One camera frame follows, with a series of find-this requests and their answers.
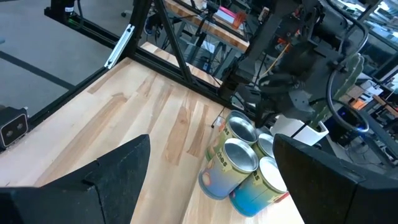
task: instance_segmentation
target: metal pole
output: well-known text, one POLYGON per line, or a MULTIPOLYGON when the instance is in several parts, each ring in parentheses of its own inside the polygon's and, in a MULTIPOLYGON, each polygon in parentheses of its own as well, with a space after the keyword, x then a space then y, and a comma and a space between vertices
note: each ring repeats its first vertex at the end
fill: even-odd
POLYGON ((159 13, 160 20, 163 22, 164 29, 166 31, 167 37, 169 38, 175 57, 177 58, 177 62, 180 66, 183 78, 187 82, 192 83, 193 79, 191 71, 185 63, 181 49, 178 46, 177 38, 175 37, 174 29, 169 21, 169 17, 167 16, 164 2, 163 0, 154 0, 154 2, 157 12, 159 13))
POLYGON ((134 1, 135 6, 130 17, 130 24, 134 26, 134 33, 122 52, 122 57, 132 55, 136 52, 138 42, 145 26, 145 20, 150 9, 151 1, 134 1))
MULTIPOLYGON (((379 6, 379 4, 382 2, 382 0, 377 0, 377 2, 374 5, 369 5, 364 12, 362 12, 362 14, 357 18, 358 22, 364 22, 365 19, 367 19, 372 12, 374 12, 377 7, 379 6)), ((349 27, 348 32, 347 32, 347 36, 349 37, 351 34, 353 34, 353 32, 356 29, 356 25, 352 25, 351 27, 349 27)))

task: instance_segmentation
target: blue paint can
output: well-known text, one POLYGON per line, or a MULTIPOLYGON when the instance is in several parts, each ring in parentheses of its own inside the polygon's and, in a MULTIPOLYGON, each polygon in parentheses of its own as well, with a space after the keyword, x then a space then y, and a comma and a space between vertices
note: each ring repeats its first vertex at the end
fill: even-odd
POLYGON ((257 170, 230 193, 229 199, 240 214, 253 217, 286 191, 275 159, 263 157, 257 170))
POLYGON ((256 153, 246 142, 236 138, 227 139, 199 173, 199 185, 207 196, 217 200, 224 199, 258 165, 256 153))

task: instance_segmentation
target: wooden table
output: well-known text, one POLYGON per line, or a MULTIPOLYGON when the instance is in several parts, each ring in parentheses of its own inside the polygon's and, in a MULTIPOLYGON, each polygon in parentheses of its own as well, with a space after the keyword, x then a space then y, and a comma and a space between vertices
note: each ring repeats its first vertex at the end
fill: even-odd
MULTIPOLYGON (((178 65, 167 52, 148 43, 142 47, 178 65)), ((205 146, 215 133, 210 125, 222 109, 125 58, 0 154, 0 186, 44 185, 149 133, 149 166, 131 223, 181 223, 188 204, 192 210, 205 146)), ((225 209, 221 217, 230 216, 225 209)))
MULTIPOLYGON (((182 1, 191 5, 190 0, 182 0, 182 1)), ((196 5, 201 4, 200 0, 196 0, 195 2, 196 2, 196 5)), ((177 3, 173 0, 165 0, 165 6, 168 10, 172 11, 173 13, 175 13, 176 15, 178 15, 180 17, 190 16, 194 13, 191 10, 181 6, 179 3, 177 3)), ((215 17, 215 19, 218 22, 220 22, 228 27, 231 27, 230 24, 228 24, 224 20, 219 19, 217 17, 215 17)), ((202 18, 199 16, 193 16, 193 17, 185 18, 184 20, 191 22, 195 26, 199 26, 200 22, 202 21, 202 18)), ((205 30, 209 34, 212 34, 217 39, 220 39, 223 42, 229 43, 231 46, 236 47, 237 49, 239 49, 242 52, 245 52, 246 49, 248 49, 248 47, 249 47, 248 41, 245 41, 243 39, 240 39, 239 37, 236 37, 235 35, 231 34, 227 30, 224 30, 223 28, 221 28, 215 24, 209 24, 208 22, 205 22, 203 25, 203 30, 205 30)), ((244 35, 243 31, 241 31, 241 30, 235 30, 235 31, 240 33, 241 35, 244 35)))
POLYGON ((380 97, 373 95, 373 99, 376 100, 381 106, 385 107, 395 118, 398 118, 398 111, 392 108, 390 105, 386 105, 387 103, 380 97))
POLYGON ((213 200, 201 190, 199 183, 193 188, 192 196, 183 224, 303 224, 292 197, 288 196, 279 203, 268 206, 256 216, 248 218, 238 213, 228 198, 213 200))
MULTIPOLYGON (((183 2, 187 3, 188 5, 191 5, 190 0, 182 0, 183 2)), ((195 5, 201 6, 203 0, 195 0, 195 5)), ((185 17, 183 19, 184 22, 187 22, 195 27, 199 27, 202 17, 200 16, 193 16, 190 17, 191 15, 194 14, 191 10, 187 9, 186 7, 180 5, 179 3, 175 2, 174 0, 165 0, 165 6, 168 9, 169 12, 172 14, 175 14, 177 17, 185 17)), ((218 22, 231 27, 231 24, 225 22, 224 20, 220 19, 217 16, 214 16, 215 20, 218 22)), ((230 33, 229 31, 221 28, 220 26, 216 24, 212 24, 209 22, 205 22, 202 27, 202 31, 205 32, 206 34, 209 34, 210 36, 218 39, 220 42, 227 44, 231 47, 229 52, 226 54, 224 60, 222 63, 217 67, 215 72, 212 74, 214 77, 221 78, 223 71, 233 62, 235 56, 238 53, 244 53, 248 47, 249 47, 249 42, 245 41, 243 39, 240 39, 239 37, 235 36, 234 34, 230 33)), ((240 33, 243 35, 242 30, 235 30, 236 32, 240 33)), ((193 36, 191 43, 195 44, 197 37, 193 36)), ((192 60, 195 58, 197 51, 195 51, 195 48, 191 48, 191 51, 188 51, 185 53, 187 55, 188 62, 192 63, 192 60)))

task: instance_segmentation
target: black metal frame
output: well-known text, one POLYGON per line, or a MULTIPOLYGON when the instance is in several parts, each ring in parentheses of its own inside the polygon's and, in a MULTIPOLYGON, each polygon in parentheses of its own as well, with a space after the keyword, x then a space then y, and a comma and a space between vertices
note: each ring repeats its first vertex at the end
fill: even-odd
MULTIPOLYGON (((186 5, 184 2, 176 0, 181 5, 189 8, 189 10, 198 13, 200 12, 197 9, 190 8, 190 6, 186 5)), ((157 11, 164 23, 164 29, 166 31, 167 37, 170 40, 170 44, 172 46, 172 50, 175 53, 177 58, 177 62, 179 67, 171 64, 170 62, 150 53, 146 50, 141 49, 138 46, 138 42, 141 38, 141 34, 144 28, 145 19, 150 9, 151 1, 136 1, 134 9, 132 10, 132 15, 130 17, 129 23, 134 26, 134 32, 127 43, 126 48, 123 50, 119 60, 122 60, 125 57, 129 57, 151 69, 154 71, 166 76, 167 78, 188 87, 189 89, 227 107, 230 109, 240 110, 232 105, 232 103, 228 100, 224 100, 218 96, 218 87, 214 86, 201 78, 198 78, 192 75, 190 69, 186 66, 183 54, 181 53, 180 47, 177 44, 177 38, 174 34, 174 30, 172 29, 172 25, 167 16, 167 11, 165 9, 163 0, 154 0, 157 11)), ((68 19, 65 19, 65 2, 61 0, 51 0, 50 7, 44 9, 44 14, 59 23, 70 27, 71 29, 75 29, 77 32, 99 42, 100 44, 107 46, 111 49, 115 47, 119 36, 113 34, 112 32, 103 29, 102 27, 96 25, 95 23, 81 18, 78 14, 73 14, 68 16, 68 19), (78 26, 73 26, 72 24, 80 24, 83 19, 83 27, 78 28, 78 26)), ((40 124, 43 120, 48 118, 51 114, 56 112, 61 106, 66 104, 69 100, 71 100, 74 96, 79 94, 82 90, 84 90, 88 85, 93 83, 99 77, 104 75, 108 69, 102 67, 94 74, 90 75, 86 80, 77 85, 74 89, 68 91, 66 94, 62 95, 60 98, 55 100, 53 103, 46 106, 44 109, 39 111, 33 117, 29 119, 29 123, 34 127, 40 124)), ((251 111, 243 111, 250 118, 254 118, 254 113, 251 111)))

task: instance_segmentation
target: metal can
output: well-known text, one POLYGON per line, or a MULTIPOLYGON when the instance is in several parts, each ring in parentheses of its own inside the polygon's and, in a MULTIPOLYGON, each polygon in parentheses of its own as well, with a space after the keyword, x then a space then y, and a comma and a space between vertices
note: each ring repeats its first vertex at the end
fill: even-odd
POLYGON ((232 110, 229 115, 221 122, 218 131, 222 131, 225 127, 225 124, 229 121, 231 118, 242 118, 243 120, 252 123, 252 121, 242 112, 237 111, 237 110, 232 110))
POLYGON ((274 137, 269 134, 260 134, 258 141, 252 145, 254 152, 259 159, 264 156, 269 156, 274 158, 274 151, 272 150, 272 145, 274 143, 274 137))
POLYGON ((226 117, 226 121, 228 121, 228 120, 231 119, 231 118, 235 118, 235 117, 237 117, 237 118, 242 118, 243 120, 245 120, 245 121, 251 123, 251 120, 250 120, 244 113, 242 113, 242 112, 240 112, 240 111, 237 111, 237 110, 232 110, 232 111, 229 113, 229 115, 226 117))
POLYGON ((230 138, 240 139, 250 146, 257 142, 256 130, 251 123, 239 117, 230 118, 217 138, 206 148, 207 161, 213 158, 230 138))
POLYGON ((259 168, 229 195, 235 209, 247 217, 255 216, 287 191, 275 159, 263 157, 259 168))
POLYGON ((262 128, 257 128, 257 129, 256 129, 256 132, 257 132, 257 135, 258 135, 258 136, 259 136, 260 134, 262 134, 262 133, 269 134, 270 136, 272 135, 272 134, 271 134, 271 131, 269 130, 269 128, 267 128, 267 127, 265 127, 265 126, 263 126, 262 128))
POLYGON ((207 166, 199 173, 199 185, 207 196, 226 198, 250 173, 258 168, 253 149, 240 139, 227 139, 207 166))

